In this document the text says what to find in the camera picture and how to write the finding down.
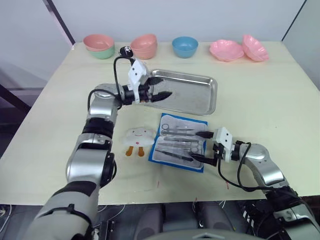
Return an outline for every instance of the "green bowl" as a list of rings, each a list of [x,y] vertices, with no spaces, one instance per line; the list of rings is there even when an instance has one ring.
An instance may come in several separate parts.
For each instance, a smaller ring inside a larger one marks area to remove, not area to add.
[[[104,51],[89,51],[88,52],[97,59],[108,59],[115,54],[115,45]]]

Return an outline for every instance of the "plush toy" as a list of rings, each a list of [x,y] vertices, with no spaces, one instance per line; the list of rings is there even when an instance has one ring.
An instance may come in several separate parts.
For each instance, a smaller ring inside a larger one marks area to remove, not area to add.
[[[145,155],[144,147],[154,144],[153,131],[145,129],[144,127],[132,128],[126,132],[126,137],[123,140],[123,144],[129,146],[126,151],[126,156],[131,156],[134,147],[138,147],[139,157]]]

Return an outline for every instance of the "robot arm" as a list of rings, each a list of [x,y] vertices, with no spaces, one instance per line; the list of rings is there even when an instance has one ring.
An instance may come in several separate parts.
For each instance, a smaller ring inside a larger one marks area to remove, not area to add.
[[[162,79],[150,78],[138,59],[130,61],[130,85],[101,84],[91,91],[88,102],[92,94],[94,99],[89,104],[85,126],[67,162],[67,185],[54,193],[39,211],[25,240],[92,239],[99,190],[117,172],[111,148],[118,109],[133,102],[160,101],[171,95],[168,91],[154,95],[153,85]]]
[[[320,239],[320,227],[311,210],[289,187],[289,183],[280,168],[271,160],[267,148],[260,144],[237,141],[233,144],[232,134],[225,128],[218,128],[213,134],[213,158],[190,153],[200,162],[220,167],[220,161],[239,161],[238,182],[247,192],[262,190],[271,204],[273,217],[279,223],[284,238],[291,240]],[[252,171],[258,187],[245,187],[241,184],[241,165]]]

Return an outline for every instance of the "stainless steel tray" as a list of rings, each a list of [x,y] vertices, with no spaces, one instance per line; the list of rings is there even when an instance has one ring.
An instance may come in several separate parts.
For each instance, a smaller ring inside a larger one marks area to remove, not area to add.
[[[216,109],[217,81],[208,76],[155,69],[153,77],[164,78],[154,86],[155,92],[171,91],[165,100],[147,102],[146,106],[187,114],[210,115]]]

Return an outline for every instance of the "light yellow tabletop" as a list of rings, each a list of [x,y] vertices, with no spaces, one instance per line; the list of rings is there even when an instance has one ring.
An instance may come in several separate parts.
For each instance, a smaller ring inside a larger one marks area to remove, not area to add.
[[[133,152],[126,157],[122,138],[128,128],[157,130],[161,113],[203,120],[214,131],[226,127],[234,140],[267,147],[290,186],[300,196],[320,194],[320,95],[281,42],[264,42],[269,61],[243,57],[220,62],[209,53],[210,43],[199,44],[192,58],[174,55],[170,43],[160,43],[155,58],[146,60],[149,70],[165,69],[210,76],[218,83],[216,110],[197,116],[143,105],[124,106],[113,135],[118,172],[101,189],[100,204],[139,204],[263,198],[227,186],[215,167],[196,173],[148,161]],[[128,43],[116,45],[127,46]],[[102,83],[113,83],[113,59],[89,55],[82,43],[70,51],[42,91],[0,160],[0,203],[43,205],[66,183],[65,167],[82,132],[87,115],[87,96]],[[129,65],[117,66],[120,84],[128,82]],[[207,143],[207,155],[212,143]],[[224,163],[222,171],[236,181],[237,162]],[[256,186],[248,168],[241,178]]]

